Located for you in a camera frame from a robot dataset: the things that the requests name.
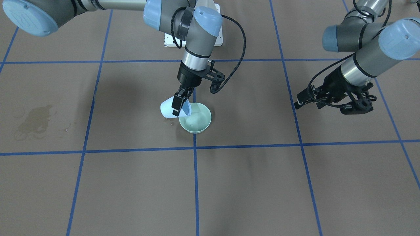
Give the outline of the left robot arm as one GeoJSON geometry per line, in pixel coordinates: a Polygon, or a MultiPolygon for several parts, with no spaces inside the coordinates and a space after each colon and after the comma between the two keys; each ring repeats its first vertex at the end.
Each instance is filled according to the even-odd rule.
{"type": "Polygon", "coordinates": [[[419,18],[402,18],[391,23],[386,18],[381,24],[376,19],[385,8],[391,12],[390,0],[359,0],[353,1],[353,5],[339,25],[325,29],[322,38],[326,51],[350,55],[336,62],[338,67],[325,77],[321,86],[315,87],[310,81],[297,95],[296,109],[316,103],[318,109],[331,106],[347,115],[371,112],[377,99],[369,94],[371,80],[419,51],[419,18]]]}

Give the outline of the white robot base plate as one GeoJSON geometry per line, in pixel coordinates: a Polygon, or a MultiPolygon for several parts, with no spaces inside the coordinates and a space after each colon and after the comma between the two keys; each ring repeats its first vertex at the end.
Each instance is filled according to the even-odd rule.
{"type": "MultiPolygon", "coordinates": [[[[172,36],[169,33],[165,33],[164,37],[164,47],[175,47],[177,43],[183,43],[183,46],[191,45],[191,42],[208,42],[212,36],[203,29],[198,29],[193,33],[188,33],[186,37],[186,41],[180,41],[179,38],[175,38],[173,40],[172,36]]],[[[219,35],[215,37],[215,47],[219,47],[223,45],[223,35],[222,35],[222,27],[219,28],[219,35]]]]}

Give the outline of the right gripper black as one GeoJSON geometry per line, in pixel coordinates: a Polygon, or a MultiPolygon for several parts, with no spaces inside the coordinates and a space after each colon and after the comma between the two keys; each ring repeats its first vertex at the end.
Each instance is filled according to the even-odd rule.
{"type": "Polygon", "coordinates": [[[182,106],[193,94],[195,87],[201,84],[202,78],[210,72],[210,65],[207,64],[204,70],[194,70],[183,62],[180,63],[177,78],[180,82],[179,90],[174,94],[172,101],[172,114],[175,117],[180,115],[182,106]]]}

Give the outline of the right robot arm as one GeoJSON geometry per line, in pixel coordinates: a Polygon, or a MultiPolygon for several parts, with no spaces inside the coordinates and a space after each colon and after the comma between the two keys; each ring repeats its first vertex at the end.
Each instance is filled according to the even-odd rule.
{"type": "Polygon", "coordinates": [[[70,20],[90,12],[127,12],[123,26],[166,33],[180,48],[184,43],[177,79],[179,89],[164,106],[166,117],[189,116],[190,96],[203,79],[217,93],[225,81],[210,60],[222,28],[223,16],[213,0],[3,0],[6,16],[21,30],[34,36],[49,36],[70,20]]]}

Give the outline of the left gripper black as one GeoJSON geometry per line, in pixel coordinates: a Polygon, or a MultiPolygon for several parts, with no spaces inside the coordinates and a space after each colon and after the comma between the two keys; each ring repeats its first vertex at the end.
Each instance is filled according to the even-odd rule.
{"type": "Polygon", "coordinates": [[[297,94],[294,108],[300,109],[309,103],[316,103],[318,109],[322,109],[324,106],[336,106],[341,100],[348,97],[345,92],[346,83],[349,82],[342,75],[341,69],[337,68],[325,77],[321,87],[310,86],[297,94]]]}

